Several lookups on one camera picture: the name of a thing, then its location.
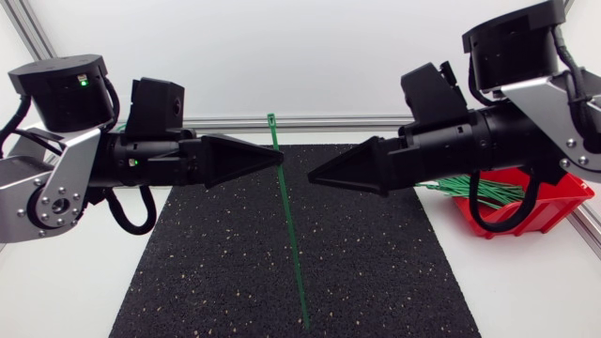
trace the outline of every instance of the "white backdrop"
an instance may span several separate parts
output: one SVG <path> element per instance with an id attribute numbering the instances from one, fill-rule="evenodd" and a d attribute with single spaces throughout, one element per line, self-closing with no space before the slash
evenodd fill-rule
<path id="1" fill-rule="evenodd" d="M 19 34 L 3 8 L 0 8 L 0 51 L 2 51 L 0 53 L 0 67 L 2 67 L 0 69 L 0 129 L 2 129 L 15 114 L 20 103 L 19 94 L 15 92 L 7 73 L 34 60 L 21 42 Z M 32 104 L 22 126 L 38 121 L 38 113 Z M 8 154 L 15 141 L 16 137 L 8 137 L 3 147 L 5 153 Z"/>
<path id="2" fill-rule="evenodd" d="M 539 2 L 30 0 L 59 55 L 102 54 L 124 102 L 134 78 L 183 85 L 188 118 L 408 115 L 403 73 L 450 60 L 466 88 L 461 35 Z"/>

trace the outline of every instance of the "red plastic bin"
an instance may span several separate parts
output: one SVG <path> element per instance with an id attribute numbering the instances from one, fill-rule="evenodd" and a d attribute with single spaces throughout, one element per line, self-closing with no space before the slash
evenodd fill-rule
<path id="1" fill-rule="evenodd" d="M 524 191 L 526 191 L 528 182 L 530 181 L 529 176 L 516 168 L 482 172 L 481 179 L 519 185 Z M 593 196 L 593 190 L 580 178 L 571 174 L 567 174 L 557 186 L 543 183 L 538 192 L 536 205 L 530 216 L 513 230 L 503 233 L 491 233 L 481 228 L 471 217 L 470 201 L 467 198 L 454 197 L 454 200 L 463 216 L 468 220 L 470 228 L 476 236 L 491 239 L 497 235 L 514 234 L 515 236 L 520 236 L 523 233 L 531 231 L 540 231 L 546 234 L 553 226 L 582 204 L 582 202 Z M 487 222 L 501 222 L 511 217 L 517 211 L 520 204 L 520 202 L 511 203 L 498 210 L 480 204 L 480 214 Z"/>

